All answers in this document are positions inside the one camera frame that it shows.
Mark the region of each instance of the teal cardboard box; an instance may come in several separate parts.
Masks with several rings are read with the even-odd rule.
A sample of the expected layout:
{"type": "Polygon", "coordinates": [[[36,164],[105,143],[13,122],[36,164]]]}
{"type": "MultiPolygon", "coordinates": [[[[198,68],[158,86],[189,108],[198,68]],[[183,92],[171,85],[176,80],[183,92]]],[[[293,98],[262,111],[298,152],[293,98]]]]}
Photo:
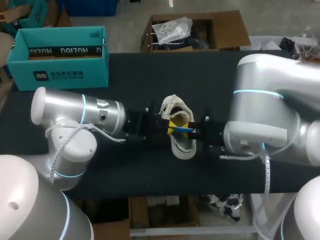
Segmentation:
{"type": "Polygon", "coordinates": [[[42,28],[44,25],[48,12],[48,4],[46,0],[10,0],[7,9],[28,3],[31,5],[32,9],[27,18],[2,24],[5,31],[13,37],[16,36],[19,29],[42,28]]]}
{"type": "Polygon", "coordinates": [[[106,29],[104,26],[19,29],[7,66],[20,91],[38,87],[108,87],[106,29]]]}

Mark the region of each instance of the yellow object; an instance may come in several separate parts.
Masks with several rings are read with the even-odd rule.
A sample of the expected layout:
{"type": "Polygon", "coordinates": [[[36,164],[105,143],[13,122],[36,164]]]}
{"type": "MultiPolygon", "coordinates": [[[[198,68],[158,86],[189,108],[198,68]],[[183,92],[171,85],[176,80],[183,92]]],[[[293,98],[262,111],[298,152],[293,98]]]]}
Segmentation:
{"type": "MultiPolygon", "coordinates": [[[[167,134],[172,134],[175,131],[175,129],[173,127],[178,127],[178,126],[175,125],[172,121],[170,121],[167,134]]],[[[187,122],[186,124],[179,126],[178,128],[188,128],[188,127],[189,127],[189,123],[187,122]]],[[[183,135],[186,138],[188,138],[188,134],[186,132],[184,132],[183,135]]]]}

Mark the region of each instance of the black table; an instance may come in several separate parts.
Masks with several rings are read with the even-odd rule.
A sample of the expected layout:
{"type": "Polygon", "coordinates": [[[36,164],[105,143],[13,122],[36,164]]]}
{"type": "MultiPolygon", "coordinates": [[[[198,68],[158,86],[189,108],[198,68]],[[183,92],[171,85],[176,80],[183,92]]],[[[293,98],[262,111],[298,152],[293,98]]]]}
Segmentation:
{"type": "MultiPolygon", "coordinates": [[[[239,60],[253,52],[179,52],[111,54],[109,88],[78,89],[97,98],[144,109],[150,101],[177,94],[196,120],[210,106],[217,121],[228,119],[239,60]]],[[[288,57],[284,51],[266,53],[288,57]]],[[[12,90],[0,114],[0,154],[43,154],[45,130],[32,124],[33,92],[12,90]]],[[[128,145],[97,135],[97,152],[80,183],[67,194],[73,199],[199,194],[263,193],[265,167],[260,160],[220,160],[198,151],[190,160],[177,159],[165,141],[136,140],[128,145]]],[[[320,168],[271,163],[271,193],[297,192],[320,175],[320,168]]]]}

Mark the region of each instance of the white cable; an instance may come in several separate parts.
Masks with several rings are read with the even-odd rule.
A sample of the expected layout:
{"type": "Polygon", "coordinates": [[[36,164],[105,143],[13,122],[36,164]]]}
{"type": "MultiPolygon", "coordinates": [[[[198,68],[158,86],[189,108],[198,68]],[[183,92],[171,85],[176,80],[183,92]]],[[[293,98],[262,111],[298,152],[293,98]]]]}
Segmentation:
{"type": "Polygon", "coordinates": [[[71,140],[71,138],[81,129],[86,128],[85,126],[77,126],[70,134],[65,138],[65,140],[61,143],[61,145],[58,147],[58,149],[55,151],[55,154],[53,156],[53,162],[51,163],[51,170],[50,170],[50,182],[54,183],[55,181],[55,169],[56,169],[56,163],[58,160],[58,157],[61,153],[61,151],[65,148],[67,143],[71,140]]]}
{"type": "MultiPolygon", "coordinates": [[[[48,137],[48,133],[49,131],[53,130],[55,127],[60,126],[60,127],[74,127],[74,126],[68,126],[67,124],[56,124],[54,126],[49,127],[46,131],[45,131],[45,137],[48,137]]],[[[61,151],[65,148],[65,146],[67,145],[67,143],[71,140],[71,138],[77,133],[79,132],[81,129],[94,129],[96,130],[98,133],[100,133],[101,135],[103,135],[104,137],[106,137],[107,139],[114,141],[116,143],[124,143],[126,140],[125,139],[117,139],[114,138],[110,135],[108,135],[107,133],[105,133],[104,131],[102,131],[101,129],[99,129],[98,127],[94,126],[93,124],[79,124],[70,134],[69,136],[67,136],[63,142],[61,143],[61,145],[59,146],[59,148],[56,150],[54,156],[53,156],[53,162],[51,164],[51,169],[50,169],[50,182],[54,183],[55,181],[55,169],[56,169],[56,163],[57,160],[59,158],[59,155],[61,153],[61,151]]]]}
{"type": "Polygon", "coordinates": [[[264,183],[264,198],[258,207],[257,211],[253,214],[253,226],[256,229],[258,235],[264,240],[270,240],[267,236],[265,236],[262,231],[259,229],[258,216],[264,208],[266,201],[269,197],[270,192],[270,181],[271,181],[271,171],[270,171],[270,158],[268,154],[264,156],[264,164],[265,164],[265,183],[264,183]]]}

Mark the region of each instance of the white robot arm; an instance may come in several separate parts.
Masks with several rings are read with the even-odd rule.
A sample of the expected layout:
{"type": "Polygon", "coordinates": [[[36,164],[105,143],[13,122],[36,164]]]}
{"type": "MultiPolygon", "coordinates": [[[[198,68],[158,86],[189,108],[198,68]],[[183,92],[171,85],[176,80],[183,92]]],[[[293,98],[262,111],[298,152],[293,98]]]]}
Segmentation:
{"type": "Polygon", "coordinates": [[[320,113],[319,93],[318,64],[267,54],[244,57],[223,133],[226,148],[254,156],[264,143],[273,160],[320,166],[320,119],[309,122],[286,104],[287,97],[295,98],[320,113]]]}

